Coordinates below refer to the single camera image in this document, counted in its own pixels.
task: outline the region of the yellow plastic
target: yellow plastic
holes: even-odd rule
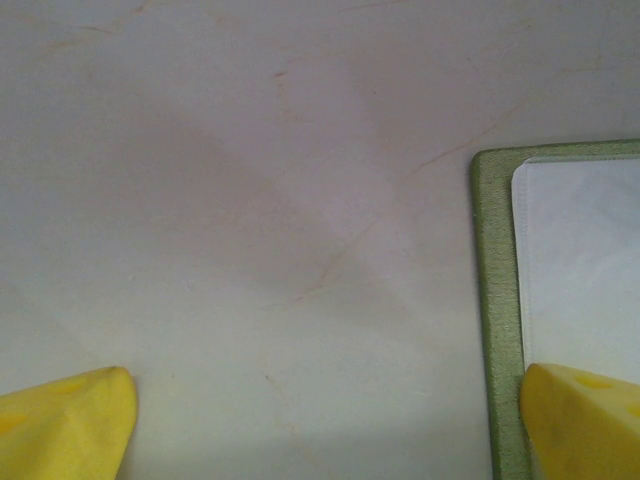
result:
[[[121,367],[0,396],[0,480],[113,480],[136,414]]]
[[[547,480],[640,479],[640,386],[533,364],[520,411]]]

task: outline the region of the crack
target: crack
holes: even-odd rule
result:
[[[131,10],[131,13],[144,12],[147,9],[147,7],[151,5],[152,2],[153,0],[144,0],[144,2],[142,2],[138,8],[134,8],[133,10]]]
[[[616,71],[616,70],[637,69],[637,68],[640,68],[640,64],[613,65],[613,66],[609,66],[609,67],[563,68],[562,69],[562,73],[613,72],[613,71]]]
[[[91,27],[91,26],[76,26],[76,25],[62,25],[64,27],[67,28],[72,28],[73,30],[90,30],[92,32],[100,32],[100,33],[104,33],[107,35],[115,35],[116,32],[111,31],[111,30],[107,30],[105,28],[101,28],[101,27]]]
[[[498,118],[491,125],[489,125],[487,128],[482,130],[480,133],[474,135],[473,137],[471,137],[466,142],[464,142],[464,143],[462,143],[460,145],[457,145],[457,146],[455,146],[453,148],[450,148],[448,150],[445,150],[444,152],[436,155],[435,157],[427,160],[426,162],[421,163],[420,165],[415,167],[413,170],[411,170],[409,173],[404,175],[404,177],[398,182],[398,187],[396,187],[396,188],[402,187],[402,186],[406,185],[407,183],[409,183],[413,178],[416,177],[416,175],[418,175],[424,168],[428,167],[429,165],[434,165],[434,164],[440,162],[441,160],[447,158],[452,153],[458,152],[460,150],[463,150],[463,149],[471,146],[472,144],[474,144],[475,142],[480,140],[482,137],[488,135],[492,131],[494,131],[497,128],[499,128],[505,121],[507,121],[509,118],[511,118],[513,115],[515,115],[520,110],[522,110],[541,91],[547,89],[550,84],[552,84],[560,76],[562,76],[562,75],[564,75],[564,74],[566,74],[568,72],[569,72],[569,70],[562,69],[562,70],[559,70],[558,72],[554,73],[548,80],[543,82],[543,85],[538,90],[536,90],[535,92],[531,93],[530,95],[526,95],[522,100],[517,102],[514,106],[510,107],[509,109],[507,109],[507,111],[505,111],[504,113],[500,114],[498,116]],[[389,215],[389,213],[396,206],[398,201],[399,201],[399,194],[396,194],[394,199],[387,205],[386,208],[384,208],[384,210],[380,213],[380,215],[375,220],[373,220],[369,225],[367,225],[367,227],[364,230],[362,230],[362,232],[360,232],[358,235],[356,235],[351,240],[351,242],[349,242],[349,244],[329,262],[329,264],[325,267],[325,269],[320,274],[320,278],[318,279],[318,281],[311,288],[309,288],[305,293],[303,293],[298,298],[296,298],[293,302],[291,302],[291,304],[289,306],[293,306],[293,305],[299,303],[300,301],[306,299],[310,295],[312,295],[312,294],[324,289],[326,287],[325,282],[327,280],[327,277],[335,269],[336,265],[338,265],[340,263],[340,261],[347,256],[347,254],[349,252],[351,252],[354,248],[357,248],[357,246],[362,242],[362,240],[365,237],[367,237],[367,235],[382,220],[384,220]]]
[[[284,389],[284,385],[276,380],[273,375],[269,375],[266,372],[262,372],[262,374],[278,399],[278,405],[276,405],[276,410],[273,414],[275,427],[287,433],[289,445],[291,445],[291,448],[296,450],[304,460],[317,470],[324,471],[327,478],[334,480],[336,477],[331,469],[323,465],[318,455],[300,438],[300,429],[298,426],[285,420],[283,407],[285,405],[291,405],[292,402]]]
[[[491,51],[499,48],[508,38],[514,37],[514,36],[517,37],[521,33],[529,31],[532,28],[533,22],[534,22],[534,19],[532,17],[526,17],[526,18],[521,18],[516,22],[510,23],[500,28],[496,32],[495,39],[489,42],[487,45],[481,47],[475,53],[475,55],[488,54]],[[506,47],[505,50],[502,50],[501,53],[504,54],[508,51],[511,51],[514,48],[516,48],[517,45],[518,45],[517,42],[513,41],[509,46]]]
[[[613,10],[613,5],[610,3],[606,7],[605,17],[602,21],[602,28],[600,30],[600,37],[598,38],[598,44],[596,47],[596,58],[595,58],[595,66],[599,68],[602,66],[602,44],[607,34],[607,29],[609,28],[609,23],[611,21],[611,12]]]
[[[89,41],[90,39],[85,39],[85,38],[71,38],[70,40],[61,40],[59,42],[53,42],[44,48],[42,53],[38,56],[37,60],[44,61],[63,50],[67,50],[69,48],[82,45]]]
[[[355,5],[340,10],[340,12],[353,12],[355,10],[363,10],[365,8],[384,7],[386,5],[399,5],[401,3],[411,3],[415,0],[388,0],[386,2],[365,3],[364,5]]]

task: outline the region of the green cover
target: green cover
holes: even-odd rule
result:
[[[511,178],[531,157],[640,155],[640,140],[542,145],[478,153],[471,165],[493,478],[532,478],[518,409],[524,373]]]

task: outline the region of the white surface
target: white surface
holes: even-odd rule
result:
[[[488,479],[476,151],[631,137],[634,2],[5,0],[0,389],[122,478]]]
[[[526,365],[640,383],[640,159],[527,163],[513,192]]]

